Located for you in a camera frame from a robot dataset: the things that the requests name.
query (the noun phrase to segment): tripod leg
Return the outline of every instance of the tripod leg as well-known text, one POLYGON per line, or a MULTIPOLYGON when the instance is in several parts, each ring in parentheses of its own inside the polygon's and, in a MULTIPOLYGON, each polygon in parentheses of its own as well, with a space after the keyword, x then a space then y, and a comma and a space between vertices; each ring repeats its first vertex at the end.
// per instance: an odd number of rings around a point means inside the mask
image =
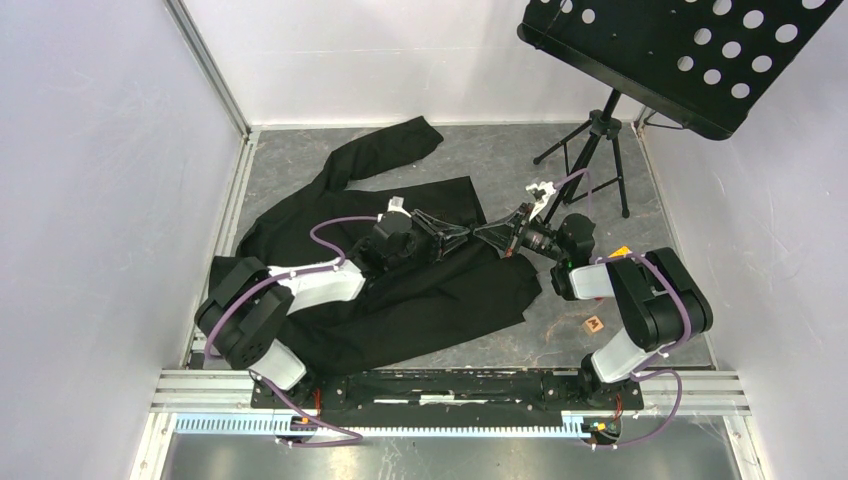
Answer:
POLYGON ((571 133, 569 133, 568 135, 566 135, 566 136, 565 136, 565 138, 563 138, 562 140, 560 140, 560 141, 558 141, 557 143, 555 143, 555 144, 554 144, 551 148, 549 148, 549 149, 545 150, 545 153, 543 153, 543 154, 539 155, 538 157, 534 158, 534 159, 533 159, 533 165, 538 165, 538 164, 542 163, 542 160, 544 160, 545 158, 547 158, 547 157, 548 157, 548 155, 550 155, 550 154, 554 153, 554 152, 556 151, 556 149, 557 149, 557 148, 564 146, 564 145, 565 145, 566 143, 568 143, 568 142, 569 142, 572 138, 576 137, 577 135, 580 135, 580 133, 582 133, 582 132, 583 132, 583 130, 586 130, 587 128, 589 128, 589 125, 591 125, 591 124, 592 124, 592 120, 586 120, 585 122, 583 122, 583 125, 580 125, 580 126, 579 126, 579 127, 577 127, 577 128, 576 128, 573 132, 571 132, 571 133))
MULTIPOLYGON (((601 137, 589 132, 589 140, 586 141, 586 146, 583 147, 583 151, 580 152, 580 156, 577 157, 577 161, 574 162, 574 168, 571 170, 572 172, 576 172, 589 166, 589 160, 592 159, 592 155, 595 153, 595 149, 598 148, 598 143, 600 141, 601 137)), ((582 176, 577 177, 560 187, 554 203, 551 204, 551 209, 548 210, 547 215, 545 215, 545 223, 551 222, 551 218, 553 218, 560 203, 571 203, 571 199, 574 198, 574 194, 577 192, 577 185, 580 184, 581 179, 582 176)))
POLYGON ((615 173, 618 175, 618 193, 621 196, 621 216, 630 217, 630 209, 627 208, 627 192, 624 190, 624 170, 621 168, 621 148, 618 145, 618 137, 612 139, 612 153, 615 156, 615 173))

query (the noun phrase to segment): metal frame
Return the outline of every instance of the metal frame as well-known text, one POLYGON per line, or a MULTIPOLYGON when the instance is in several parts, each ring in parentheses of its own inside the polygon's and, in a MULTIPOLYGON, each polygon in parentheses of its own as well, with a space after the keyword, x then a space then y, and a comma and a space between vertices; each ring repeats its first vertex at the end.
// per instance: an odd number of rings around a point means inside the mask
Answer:
MULTIPOLYGON (((759 456, 751 439, 748 400, 736 372, 680 371, 683 400, 677 415, 723 417, 743 480, 763 480, 759 456)), ((676 397, 676 381, 656 377, 640 384, 645 409, 626 415, 662 417, 676 397)), ((153 396, 133 480, 159 479, 175 433, 226 435, 297 435, 290 429, 295 413, 288 409, 252 409, 254 382, 245 371, 165 370, 153 396)), ((353 428, 367 437, 547 437, 575 438, 584 416, 608 416, 612 411, 563 411, 562 427, 398 429, 353 428)))
POLYGON ((221 71, 215 65, 215 60, 212 58, 212 54, 209 53, 209 48, 206 47, 203 37, 200 36, 200 31, 197 29, 194 20, 192 20, 185 3, 183 3, 183 0, 163 1, 168 8, 168 12, 174 18, 174 23, 177 24, 180 33, 183 34, 183 38, 185 38, 191 52, 194 54, 198 65, 203 70, 203 74, 209 80, 209 85, 212 86, 215 94, 221 100, 221 104, 224 106, 224 110, 227 111, 227 115, 230 117, 230 121, 233 122, 233 126, 236 127, 242 138, 247 138, 251 132, 250 124, 247 123, 247 119, 242 114, 235 97, 233 97, 233 93, 221 75, 221 71))

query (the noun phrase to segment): black jacket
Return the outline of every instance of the black jacket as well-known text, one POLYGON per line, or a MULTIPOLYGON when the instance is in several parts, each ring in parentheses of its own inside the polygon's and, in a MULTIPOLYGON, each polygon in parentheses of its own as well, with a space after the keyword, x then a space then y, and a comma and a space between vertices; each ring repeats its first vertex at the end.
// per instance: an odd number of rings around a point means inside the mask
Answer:
MULTIPOLYGON (((445 221, 484 224, 469 177, 382 192, 345 190, 350 180, 420 160, 443 140, 423 117, 378 130, 335 150, 323 171, 256 220, 237 250, 266 265, 296 266, 335 255, 309 238, 331 218, 385 212, 393 196, 404 208, 445 221)), ((328 226, 318 236, 348 251, 373 223, 328 226)), ((230 262, 216 258, 216 285, 230 262)), ((501 259, 471 239, 445 261, 400 268, 377 279, 351 302, 301 310, 283 323, 277 338, 318 374, 346 374, 447 348, 523 321, 522 312, 541 292, 536 270, 521 255, 501 259)))

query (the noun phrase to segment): purple cable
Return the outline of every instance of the purple cable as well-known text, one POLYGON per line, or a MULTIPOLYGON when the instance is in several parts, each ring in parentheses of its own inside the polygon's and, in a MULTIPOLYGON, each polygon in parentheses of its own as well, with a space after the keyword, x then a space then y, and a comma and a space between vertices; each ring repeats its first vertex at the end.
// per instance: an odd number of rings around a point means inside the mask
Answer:
MULTIPOLYGON (((333 218, 331 220, 321 222, 318 225, 315 225, 314 227, 312 227, 312 230, 309 231, 309 237, 312 238, 312 240, 315 241, 315 243, 317 243, 318 245, 321 245, 323 247, 327 247, 330 250, 332 250, 333 252, 335 252, 336 255, 338 255, 338 258, 336 259, 335 262, 333 262, 330 265, 321 265, 319 267, 306 267, 306 268, 302 268, 300 270, 296 270, 294 272, 295 275, 308 275, 310 273, 328 272, 330 270, 333 270, 335 267, 343 264, 344 261, 345 261, 344 251, 342 251, 342 249, 339 248, 338 246, 333 245, 332 243, 330 243, 326 240, 321 240, 320 238, 318 238, 317 235, 315 235, 315 232, 326 227, 327 225, 332 225, 334 223, 356 222, 356 221, 376 222, 377 217, 360 216, 360 217, 333 218)), ((280 280, 285 280, 285 279, 291 277, 291 275, 292 275, 291 272, 287 272, 287 273, 281 273, 279 275, 274 275, 273 277, 266 278, 265 280, 262 280, 261 282, 257 283, 253 287, 251 287, 248 291, 244 292, 244 294, 241 297, 239 297, 235 302, 233 302, 233 304, 230 305, 230 307, 224 312, 224 314, 221 315, 221 318, 220 318, 220 320, 218 320, 218 323, 215 324, 215 326, 212 328, 212 331, 209 332, 209 335, 206 337, 206 346, 203 347, 204 361, 207 361, 210 358, 215 357, 215 355, 212 354, 212 344, 215 343, 215 338, 218 337, 218 334, 221 333, 221 329, 224 328, 224 325, 227 323, 227 321, 230 319, 230 317, 233 316, 233 314, 236 312, 236 310, 238 310, 242 305, 245 304, 245 302, 250 300, 254 295, 256 295, 257 292, 259 292, 263 288, 267 287, 268 285, 271 285, 274 282, 278 282, 280 280)))
POLYGON ((621 447, 630 447, 630 446, 633 446, 633 445, 638 445, 642 442, 648 441, 648 440, 656 437, 657 435, 659 435, 663 431, 665 431, 665 429, 668 427, 668 425, 674 419, 674 416, 677 415, 677 409, 680 408, 680 402, 681 402, 681 400, 683 400, 683 379, 680 378, 680 374, 675 372, 674 370, 672 370, 670 368, 666 368, 664 370, 657 370, 655 372, 651 372, 651 373, 646 374, 644 376, 636 376, 635 373, 630 374, 631 380, 633 380, 634 382, 641 382, 643 380, 648 380, 648 379, 651 379, 651 378, 654 378, 656 376, 663 375, 663 374, 666 374, 666 373, 674 375, 674 379, 677 380, 677 398, 674 399, 674 406, 671 407, 671 412, 669 412, 668 416, 665 417, 665 420, 663 421, 663 423, 660 424, 660 426, 657 427, 656 430, 654 430, 653 432, 651 432, 651 433, 649 433, 645 436, 642 436, 642 437, 639 437, 639 438, 634 438, 633 440, 628 440, 626 442, 617 443, 615 445, 595 445, 596 449, 616 450, 616 449, 621 448, 621 447))
POLYGON ((554 188, 559 190, 563 185, 566 185, 568 182, 574 180, 575 178, 579 177, 580 175, 584 175, 586 177, 586 186, 589 187, 589 191, 586 194, 586 216, 591 217, 592 216, 592 177, 589 175, 589 169, 588 168, 581 168, 580 170, 577 170, 576 172, 571 172, 570 174, 568 174, 562 180, 554 183, 554 188))
POLYGON ((665 288, 665 291, 668 292, 668 296, 671 297, 671 301, 674 302, 674 305, 677 307, 677 311, 680 312, 681 320, 683 321, 683 335, 673 344, 669 345, 666 350, 657 351, 654 355, 649 357, 647 360, 642 362, 641 365, 634 369, 634 373, 639 373, 645 369, 645 367, 654 363, 657 360, 657 357, 663 356, 663 354, 667 354, 668 352, 674 350, 675 348, 683 345, 684 343, 689 341, 689 337, 692 335, 692 319, 689 318, 689 312, 686 311, 686 306, 683 305, 683 300, 680 298, 680 295, 674 291, 674 287, 671 286, 671 283, 660 273, 660 270, 656 265, 651 263, 647 258, 642 255, 628 253, 623 257, 607 257, 607 258, 598 258, 595 260, 596 264, 600 263, 610 263, 617 260, 621 260, 622 258, 632 258, 637 262, 641 263, 648 269, 651 274, 659 280, 660 284, 665 288))
POLYGON ((290 447, 293 447, 293 448, 343 447, 345 445, 354 445, 354 444, 357 444, 357 443, 362 441, 362 435, 360 435, 356 432, 353 432, 351 430, 347 430, 347 429, 344 429, 344 428, 341 428, 341 427, 337 427, 335 425, 331 425, 331 424, 319 419, 318 417, 313 417, 312 415, 304 412, 300 407, 298 407, 288 397, 288 395, 286 395, 285 393, 283 393, 282 390, 280 390, 280 387, 274 385, 274 382, 268 380, 265 377, 262 377, 262 381, 265 383, 265 385, 268 385, 268 388, 270 388, 271 391, 274 392, 274 395, 279 397, 280 400, 283 401, 283 403, 285 403, 289 408, 291 408, 292 410, 297 412, 297 414, 300 415, 301 417, 308 418, 310 422, 313 422, 316 425, 324 427, 328 430, 332 430, 334 432, 341 433, 341 434, 344 434, 344 435, 349 435, 350 437, 352 437, 352 438, 347 438, 347 439, 344 439, 344 440, 332 440, 332 441, 329 441, 329 442, 321 442, 321 443, 294 443, 294 442, 289 442, 290 447))

